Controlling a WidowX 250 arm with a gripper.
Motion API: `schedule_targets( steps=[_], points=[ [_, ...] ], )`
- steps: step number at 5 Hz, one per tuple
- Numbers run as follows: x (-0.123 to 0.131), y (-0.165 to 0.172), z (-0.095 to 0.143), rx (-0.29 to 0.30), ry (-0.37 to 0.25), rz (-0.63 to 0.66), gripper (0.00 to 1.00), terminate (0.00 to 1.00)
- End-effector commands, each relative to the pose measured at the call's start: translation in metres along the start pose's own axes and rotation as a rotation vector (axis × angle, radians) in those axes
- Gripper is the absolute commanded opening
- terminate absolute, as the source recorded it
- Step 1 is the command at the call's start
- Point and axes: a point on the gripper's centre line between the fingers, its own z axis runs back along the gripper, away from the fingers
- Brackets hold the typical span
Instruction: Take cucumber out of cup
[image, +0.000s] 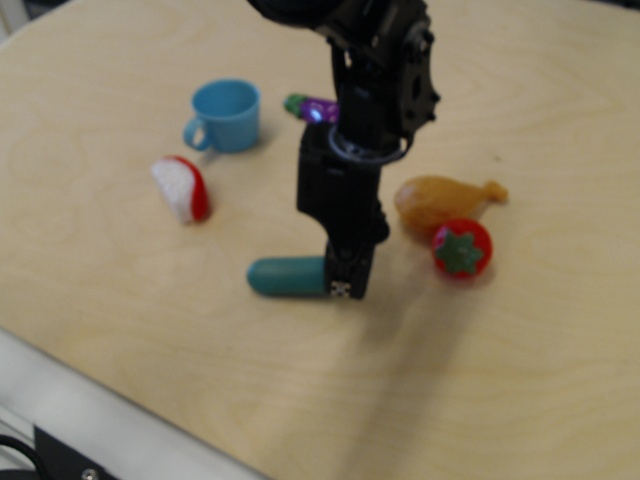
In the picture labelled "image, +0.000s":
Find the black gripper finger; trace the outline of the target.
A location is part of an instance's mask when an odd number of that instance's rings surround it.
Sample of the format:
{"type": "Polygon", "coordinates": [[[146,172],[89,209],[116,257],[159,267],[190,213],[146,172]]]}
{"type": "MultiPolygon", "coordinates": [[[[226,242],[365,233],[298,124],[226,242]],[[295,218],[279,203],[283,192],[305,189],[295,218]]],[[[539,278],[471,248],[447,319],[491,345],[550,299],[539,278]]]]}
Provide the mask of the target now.
{"type": "Polygon", "coordinates": [[[337,250],[327,242],[324,256],[324,287],[337,298],[364,298],[374,258],[374,246],[364,245],[358,252],[337,250]]]}

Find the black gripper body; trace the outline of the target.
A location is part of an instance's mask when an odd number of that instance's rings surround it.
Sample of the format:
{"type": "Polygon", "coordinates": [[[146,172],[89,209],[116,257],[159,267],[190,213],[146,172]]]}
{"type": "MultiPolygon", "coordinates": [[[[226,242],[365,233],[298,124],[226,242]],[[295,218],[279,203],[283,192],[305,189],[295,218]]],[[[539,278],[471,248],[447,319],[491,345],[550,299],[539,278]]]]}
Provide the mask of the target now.
{"type": "Polygon", "coordinates": [[[316,220],[335,250],[362,250],[390,233],[378,198],[381,170],[341,158],[332,125],[306,126],[299,148],[297,209],[316,220]]]}

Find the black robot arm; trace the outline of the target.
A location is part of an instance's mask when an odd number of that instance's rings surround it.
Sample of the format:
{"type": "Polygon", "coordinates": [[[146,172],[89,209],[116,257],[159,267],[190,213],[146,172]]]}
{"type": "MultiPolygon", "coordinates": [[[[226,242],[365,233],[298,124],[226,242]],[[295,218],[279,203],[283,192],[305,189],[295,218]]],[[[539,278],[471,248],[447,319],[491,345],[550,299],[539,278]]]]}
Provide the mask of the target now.
{"type": "Polygon", "coordinates": [[[321,257],[263,258],[247,272],[268,296],[364,297],[375,249],[389,235],[378,198],[382,168],[402,159],[440,100],[434,37],[422,1],[255,1],[265,18],[310,29],[331,47],[338,119],[307,125],[297,208],[326,231],[321,257]]]}

